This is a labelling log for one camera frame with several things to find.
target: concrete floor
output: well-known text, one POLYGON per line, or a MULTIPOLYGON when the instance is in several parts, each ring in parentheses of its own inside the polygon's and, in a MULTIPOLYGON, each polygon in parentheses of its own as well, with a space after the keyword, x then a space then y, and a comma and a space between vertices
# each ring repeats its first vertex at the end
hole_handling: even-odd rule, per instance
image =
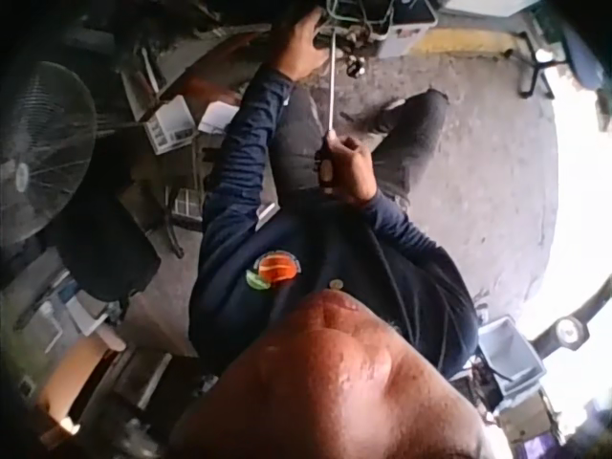
MULTIPOLYGON (((491 318, 521 316, 546 269, 557 216, 552 105, 539 94, 519 98, 520 75, 517 64, 505 60, 414 55, 378 61, 358 81, 344 74, 338 78, 340 133, 362 135, 362 116, 392 98, 430 86, 448 94, 447 126, 410 196, 410 214, 448 250, 474 302, 488 304, 491 318)), ((319 83, 326 81, 323 76, 319 83)), ((322 87, 313 90, 323 117, 326 94, 322 87)), ((138 342, 191 353, 186 308, 201 235, 177 232, 186 257, 177 260, 164 238, 153 235, 163 263, 149 288, 134 299, 124 330, 138 342)))

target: man's left hand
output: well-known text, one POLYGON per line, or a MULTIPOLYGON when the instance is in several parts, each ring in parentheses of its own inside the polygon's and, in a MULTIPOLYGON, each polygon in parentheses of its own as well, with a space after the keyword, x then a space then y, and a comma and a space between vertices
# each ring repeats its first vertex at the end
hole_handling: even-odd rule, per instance
POLYGON ((285 35, 280 52, 272 59, 271 66, 293 81, 307 77, 329 57, 329 50, 315 48, 317 22, 323 12, 315 8, 285 35))

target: navy long-sleeve shirt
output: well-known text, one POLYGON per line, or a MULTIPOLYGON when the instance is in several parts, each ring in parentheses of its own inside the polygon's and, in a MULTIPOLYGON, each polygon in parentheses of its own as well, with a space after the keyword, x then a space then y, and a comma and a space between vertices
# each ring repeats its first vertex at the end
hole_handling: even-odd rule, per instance
POLYGON ((262 68, 229 126, 208 180, 189 336, 217 372, 309 293, 332 286, 392 323, 445 376, 473 353, 477 322, 470 295, 446 251, 380 192, 353 208, 310 190, 259 231, 264 168, 294 85, 262 68), (297 275, 271 284, 266 255, 293 260, 297 275))

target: gray pants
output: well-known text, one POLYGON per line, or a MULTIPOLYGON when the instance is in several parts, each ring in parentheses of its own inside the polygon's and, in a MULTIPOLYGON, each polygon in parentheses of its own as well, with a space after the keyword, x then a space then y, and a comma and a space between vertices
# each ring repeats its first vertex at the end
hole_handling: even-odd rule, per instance
MULTIPOLYGON (((379 116, 377 127, 388 135, 372 152, 372 159, 383 193, 407 201, 410 188, 421 178, 433 156, 447 109, 447 97, 430 89, 379 116)), ((270 145, 270 162, 281 206, 291 203, 299 191, 318 186, 315 154, 321 148, 323 132, 315 110, 308 90, 296 87, 270 145)))

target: tools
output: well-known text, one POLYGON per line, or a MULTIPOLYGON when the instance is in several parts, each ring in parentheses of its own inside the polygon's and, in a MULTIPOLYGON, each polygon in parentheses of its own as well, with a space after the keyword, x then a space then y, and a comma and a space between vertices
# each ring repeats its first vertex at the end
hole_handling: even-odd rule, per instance
POLYGON ((332 29, 329 70, 329 113, 327 115, 327 133, 323 137, 323 145, 315 155, 319 185, 326 191, 331 191, 334 171, 331 163, 331 152, 327 147, 327 134, 334 130, 334 104, 336 90, 336 28, 332 29))

